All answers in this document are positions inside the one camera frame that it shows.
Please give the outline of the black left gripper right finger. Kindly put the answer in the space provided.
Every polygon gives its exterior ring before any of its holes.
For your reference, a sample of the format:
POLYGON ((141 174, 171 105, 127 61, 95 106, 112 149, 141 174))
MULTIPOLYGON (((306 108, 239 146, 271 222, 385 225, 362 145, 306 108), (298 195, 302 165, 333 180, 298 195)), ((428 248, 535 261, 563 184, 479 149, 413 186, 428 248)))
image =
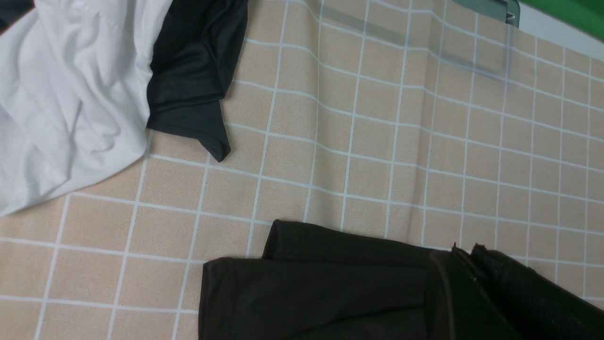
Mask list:
POLYGON ((498 250, 475 245, 471 261, 490 298, 527 340, 602 340, 603 311, 498 250))

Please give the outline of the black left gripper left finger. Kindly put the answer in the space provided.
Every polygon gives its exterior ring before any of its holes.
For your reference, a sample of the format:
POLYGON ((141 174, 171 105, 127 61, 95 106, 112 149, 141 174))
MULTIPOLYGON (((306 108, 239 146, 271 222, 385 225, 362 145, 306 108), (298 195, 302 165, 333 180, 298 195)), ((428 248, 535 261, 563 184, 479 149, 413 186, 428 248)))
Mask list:
POLYGON ((427 271, 429 340, 521 340, 460 249, 434 250, 427 271))

